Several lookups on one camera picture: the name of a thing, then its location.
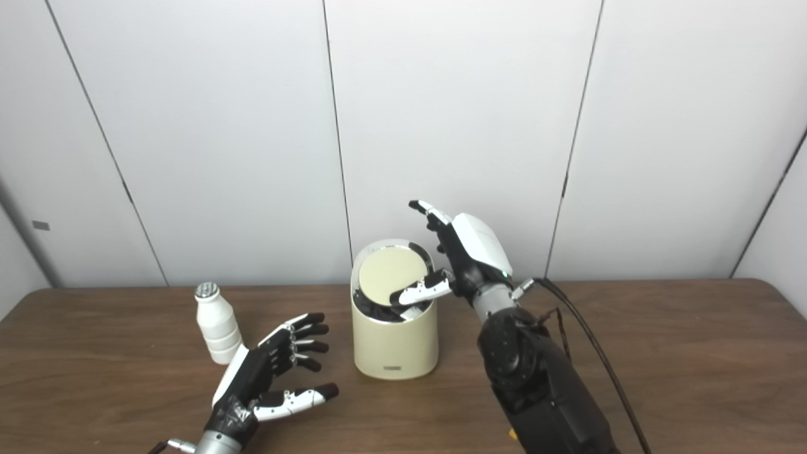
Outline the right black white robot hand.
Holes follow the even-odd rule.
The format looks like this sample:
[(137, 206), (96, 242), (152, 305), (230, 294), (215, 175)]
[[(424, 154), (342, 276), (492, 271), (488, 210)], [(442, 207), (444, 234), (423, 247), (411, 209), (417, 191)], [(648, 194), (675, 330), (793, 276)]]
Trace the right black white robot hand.
[(421, 199), (409, 207), (426, 216), (427, 229), (436, 234), (438, 252), (450, 267), (432, 271), (420, 281), (393, 291), (392, 306), (410, 306), (452, 293), (469, 303), (488, 286), (501, 285), (513, 291), (513, 267), (493, 230), (476, 216), (461, 213), (451, 218)]

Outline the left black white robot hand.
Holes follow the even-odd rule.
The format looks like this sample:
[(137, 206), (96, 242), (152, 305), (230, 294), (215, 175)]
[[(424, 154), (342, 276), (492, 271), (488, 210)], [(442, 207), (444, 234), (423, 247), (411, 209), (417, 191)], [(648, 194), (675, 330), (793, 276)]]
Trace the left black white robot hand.
[(278, 325), (254, 348), (239, 346), (211, 401), (211, 414), (196, 453), (242, 453), (263, 422), (310, 410), (339, 395), (334, 383), (296, 390), (271, 390), (294, 367), (321, 370), (309, 352), (326, 353), (315, 336), (329, 331), (325, 314), (305, 313)]

